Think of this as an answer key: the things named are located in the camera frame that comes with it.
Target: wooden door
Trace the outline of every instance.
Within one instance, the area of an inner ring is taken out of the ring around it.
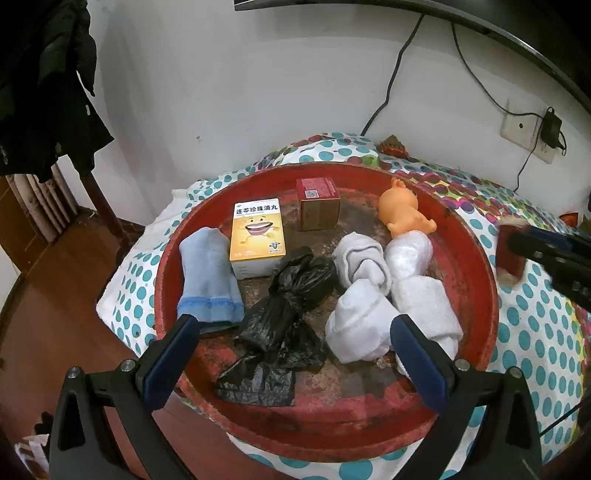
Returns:
[[[27,273],[47,246],[31,226],[5,177],[0,177],[0,246]]]

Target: black plastic bag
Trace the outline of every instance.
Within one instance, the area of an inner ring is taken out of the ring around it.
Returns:
[[[236,340],[248,351],[217,379],[218,398],[269,407],[293,404],[295,370],[321,367],[326,359],[301,315],[330,295],[336,279],[333,261],[314,258],[309,247],[281,260],[269,296],[246,312]]]

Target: black cable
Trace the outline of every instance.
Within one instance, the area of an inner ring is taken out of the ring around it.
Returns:
[[[396,60],[396,66],[394,67],[394,71],[392,72],[392,78],[390,78],[390,83],[388,84],[388,89],[386,90],[386,100],[384,101],[384,103],[382,103],[378,107],[378,109],[374,112],[374,114],[371,116],[371,118],[365,124],[365,127],[363,128],[363,130],[361,130],[361,136],[362,137],[365,136],[365,134],[367,133],[369,127],[374,122],[375,118],[379,115],[379,113],[386,107],[386,105],[390,101],[390,90],[392,89],[392,85],[394,84],[394,79],[396,78],[396,75],[398,74],[398,69],[400,68],[400,62],[402,61],[402,55],[404,54],[404,51],[408,48],[408,46],[410,45],[410,43],[413,41],[413,38],[417,34],[417,30],[418,30],[419,26],[421,25],[421,22],[423,21],[423,18],[424,17],[425,17],[425,14],[422,14],[418,18],[417,24],[413,28],[413,32],[410,34],[410,37],[408,37],[408,39],[406,40],[406,42],[404,43],[404,45],[402,46],[402,48],[398,52],[398,58]]]
[[[567,413],[565,413],[564,415],[562,415],[558,420],[556,420],[554,423],[551,423],[544,430],[542,430],[542,433],[540,433],[540,438],[542,438],[546,433],[548,433],[550,430],[552,430],[554,427],[556,427],[566,417],[568,417],[569,415],[572,415],[574,412],[576,412],[581,407],[581,405],[583,404],[583,402],[584,402],[584,400],[581,400],[573,408],[571,408]]]
[[[525,166],[529,162],[530,157],[531,157],[531,154],[534,152],[535,148],[538,146],[538,139],[540,138],[540,132],[542,130],[542,124],[543,123],[544,123],[544,119],[542,118],[542,121],[540,122],[540,126],[538,127],[538,129],[537,129],[537,131],[535,133],[534,148],[532,148],[530,150],[530,153],[527,155],[527,158],[525,159],[525,162],[521,166],[521,169],[519,170],[519,172],[517,172],[517,187],[515,187],[515,190],[513,190],[513,193],[515,193],[515,192],[517,192],[517,190],[519,190],[519,176],[521,175],[521,172],[523,172],[523,169],[525,168]]]
[[[564,142],[564,145],[560,145],[560,149],[562,150],[562,156],[564,157],[566,155],[566,138],[564,137],[564,133],[562,133],[562,130],[560,131],[560,135],[562,135],[562,141]]]
[[[516,113],[516,112],[511,112],[510,110],[507,110],[505,107],[503,107],[499,102],[497,102],[490,93],[488,93],[488,90],[486,90],[486,87],[482,84],[482,82],[478,79],[478,77],[474,74],[474,72],[472,71],[472,69],[468,66],[468,63],[466,62],[466,59],[464,58],[464,55],[462,54],[462,51],[460,50],[460,44],[457,42],[457,35],[456,35],[456,24],[451,22],[452,24],[452,33],[453,33],[453,41],[456,44],[456,50],[457,50],[457,54],[460,56],[460,58],[462,59],[462,63],[464,64],[464,66],[466,67],[466,70],[468,70],[468,72],[470,73],[470,75],[472,75],[472,78],[474,78],[474,80],[476,80],[476,83],[478,85],[480,85],[480,88],[482,88],[482,90],[484,91],[484,93],[487,95],[487,97],[489,99],[491,99],[491,102],[494,103],[498,108],[500,108],[501,110],[503,110],[505,113],[507,113],[508,115],[513,115],[513,116],[527,116],[527,115],[533,115],[536,116],[538,118],[543,119],[544,117],[542,117],[540,114],[535,113],[535,112],[525,112],[525,113]]]

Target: black jacket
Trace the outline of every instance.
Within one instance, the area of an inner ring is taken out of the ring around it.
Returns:
[[[113,140],[85,92],[94,96],[96,70],[86,5],[53,5],[0,85],[0,175],[32,173],[46,181],[67,154],[85,177],[95,152]]]

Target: television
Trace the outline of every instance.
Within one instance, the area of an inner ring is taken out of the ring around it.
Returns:
[[[234,0],[234,9],[304,4],[403,8],[464,25],[533,61],[591,113],[591,27],[580,0]]]

